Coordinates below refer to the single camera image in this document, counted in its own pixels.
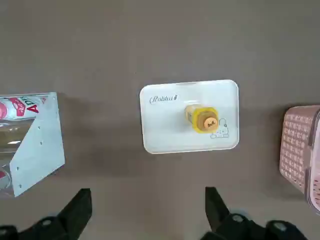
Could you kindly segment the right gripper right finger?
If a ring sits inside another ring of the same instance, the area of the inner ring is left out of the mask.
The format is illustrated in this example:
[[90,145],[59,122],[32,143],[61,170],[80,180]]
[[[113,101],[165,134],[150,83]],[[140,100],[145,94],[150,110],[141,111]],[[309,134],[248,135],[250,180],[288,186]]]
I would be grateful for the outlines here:
[[305,240],[292,223],[271,220],[265,226],[240,213],[231,213],[215,187],[205,188],[205,213],[211,230],[203,240]]

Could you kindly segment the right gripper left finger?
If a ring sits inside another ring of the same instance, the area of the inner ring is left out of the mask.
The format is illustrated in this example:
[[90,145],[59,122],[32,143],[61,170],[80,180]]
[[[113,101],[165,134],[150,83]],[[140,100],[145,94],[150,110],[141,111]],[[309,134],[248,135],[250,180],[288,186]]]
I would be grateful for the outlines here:
[[18,231],[14,225],[2,225],[2,240],[77,240],[92,217],[92,192],[82,188],[56,215],[47,216],[31,227]]

